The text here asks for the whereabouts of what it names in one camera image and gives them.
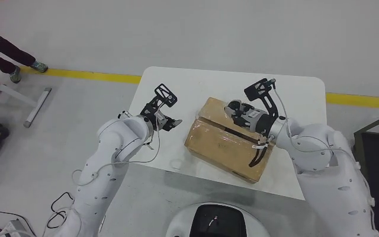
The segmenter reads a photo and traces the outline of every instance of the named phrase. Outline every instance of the sneaker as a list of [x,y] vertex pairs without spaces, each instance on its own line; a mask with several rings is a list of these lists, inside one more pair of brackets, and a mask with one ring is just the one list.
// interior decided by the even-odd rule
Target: sneaker
[[16,70],[13,72],[13,73],[11,73],[10,74],[10,76],[11,76],[11,81],[13,82],[13,83],[19,83],[20,82],[20,80],[21,80],[21,74],[20,74],[20,68],[18,67],[18,66],[16,66]]
[[35,61],[30,67],[39,72],[45,72],[49,68],[46,64],[38,61]]

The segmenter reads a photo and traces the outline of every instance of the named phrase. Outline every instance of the white cable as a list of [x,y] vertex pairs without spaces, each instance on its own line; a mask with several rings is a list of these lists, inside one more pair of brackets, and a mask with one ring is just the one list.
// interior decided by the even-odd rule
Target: white cable
[[342,148],[324,148],[324,149],[319,149],[319,150],[300,150],[299,148],[297,148],[295,146],[295,144],[293,143],[293,138],[292,138],[292,133],[291,133],[291,129],[290,129],[290,125],[288,123],[288,116],[287,116],[287,111],[285,110],[285,107],[284,107],[284,103],[282,101],[282,99],[280,98],[278,92],[276,89],[274,89],[274,92],[275,94],[277,95],[281,105],[282,105],[282,108],[284,110],[284,115],[285,115],[285,123],[284,124],[287,124],[287,136],[290,138],[290,142],[291,142],[291,145],[296,149],[298,150],[299,152],[320,152],[320,151],[323,151],[323,150],[339,150],[339,151],[342,151],[342,152],[345,152],[346,154],[348,154],[348,156],[350,156],[350,158],[353,158],[349,152],[347,152],[346,150],[342,149]]
[[[283,110],[284,110],[284,115],[285,115],[285,123],[284,124],[287,124],[287,136],[290,138],[290,141],[291,141],[291,145],[296,149],[298,150],[299,152],[320,152],[320,151],[323,151],[323,150],[339,150],[339,151],[342,151],[342,152],[345,152],[346,154],[348,154],[348,156],[353,160],[355,161],[355,158],[347,151],[347,150],[344,150],[342,148],[325,148],[325,149],[320,149],[320,150],[299,150],[294,144],[293,144],[293,138],[292,138],[292,134],[291,134],[291,129],[290,129],[290,125],[288,124],[288,116],[287,116],[287,111],[285,110],[285,107],[284,107],[284,103],[282,101],[282,99],[280,98],[279,94],[277,93],[277,90],[274,89],[274,92],[275,94],[277,95],[282,107],[283,107]],[[361,177],[368,189],[368,192],[371,193],[371,190],[370,190],[370,186],[368,185],[368,182],[366,180],[366,178],[363,176],[363,174],[361,172],[358,172],[361,174]]]
[[[160,108],[161,108],[163,105],[164,105],[164,103],[162,103],[162,104],[158,107],[157,112],[160,110]],[[155,124],[156,124],[156,132],[157,132],[157,134],[158,134],[158,149],[157,149],[157,151],[156,151],[155,156],[153,157],[153,159],[151,159],[151,160],[149,160],[149,161],[123,161],[123,162],[113,162],[113,163],[105,164],[105,165],[103,165],[102,167],[100,167],[100,168],[97,170],[97,172],[95,172],[95,173],[92,174],[92,180],[90,180],[90,181],[88,181],[88,182],[86,182],[86,183],[84,183],[84,184],[78,184],[78,183],[75,182],[75,180],[74,180],[74,178],[73,178],[74,173],[77,172],[77,171],[82,172],[81,169],[76,169],[76,170],[74,170],[74,171],[71,173],[71,180],[72,180],[72,182],[73,182],[75,185],[77,185],[77,186],[86,186],[86,185],[92,183],[92,182],[93,182],[93,181],[99,176],[99,172],[100,172],[100,170],[103,169],[103,168],[106,167],[106,166],[109,166],[109,165],[119,165],[119,164],[128,164],[128,163],[149,163],[149,162],[154,161],[155,158],[158,156],[159,149],[160,149],[160,136],[159,136],[158,116],[155,116]]]
[[12,233],[23,233],[23,234],[28,235],[30,237],[36,237],[32,233],[29,233],[29,232],[26,232],[26,231],[23,231],[23,230],[9,230],[9,231],[0,233],[0,236],[4,236],[6,234],[12,234]]

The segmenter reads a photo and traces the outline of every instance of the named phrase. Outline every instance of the person's leg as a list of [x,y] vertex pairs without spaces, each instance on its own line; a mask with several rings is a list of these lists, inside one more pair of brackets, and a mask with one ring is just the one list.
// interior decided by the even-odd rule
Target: person's leg
[[20,68],[11,62],[8,62],[5,59],[2,59],[1,57],[0,57],[0,71],[2,71],[3,73],[9,74],[11,77],[11,81],[14,83],[19,83],[19,81],[21,80]]
[[16,70],[16,65],[0,57],[0,71],[11,74]]
[[25,66],[29,66],[39,72],[45,72],[48,67],[47,65],[36,61],[35,57],[20,50],[14,46],[11,42],[0,36],[0,52],[7,55],[11,59],[22,63]]
[[35,57],[20,50],[11,42],[0,36],[0,52],[7,55],[11,59],[22,63],[25,66],[31,66],[35,61]]

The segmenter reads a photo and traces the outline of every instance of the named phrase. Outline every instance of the dark pants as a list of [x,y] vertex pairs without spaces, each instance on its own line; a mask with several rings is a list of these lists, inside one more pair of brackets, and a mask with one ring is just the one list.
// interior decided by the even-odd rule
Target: dark pants
[[[11,42],[9,42],[8,40],[4,39],[1,36],[0,36],[0,53],[7,55],[11,59],[25,66],[31,66],[36,61],[36,59],[32,55],[20,50],[19,48],[14,46]],[[16,70],[16,66],[13,63],[8,62],[7,60],[4,60],[0,57],[0,70],[3,73],[11,74]]]

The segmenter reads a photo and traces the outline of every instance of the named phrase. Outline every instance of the white table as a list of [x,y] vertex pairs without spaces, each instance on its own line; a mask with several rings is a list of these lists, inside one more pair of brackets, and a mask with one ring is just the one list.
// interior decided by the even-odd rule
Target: white table
[[[292,161],[285,150],[275,147],[261,180],[256,184],[249,184],[192,156],[184,146],[195,116],[208,97],[248,102],[243,90],[262,78],[277,80],[277,91],[289,117],[296,118],[301,125],[326,124],[325,86],[318,78],[151,67],[143,73],[129,112],[133,115],[139,114],[145,104],[155,96],[154,89],[163,83],[178,97],[178,102],[172,108],[163,106],[162,112],[173,119],[183,119],[183,122],[170,132],[161,131],[161,147],[157,158],[142,165],[304,200]],[[271,96],[280,115],[284,115],[274,92]],[[251,104],[264,109],[260,101]],[[154,139],[152,147],[157,146],[158,140]],[[142,148],[131,160],[148,161],[155,152]]]

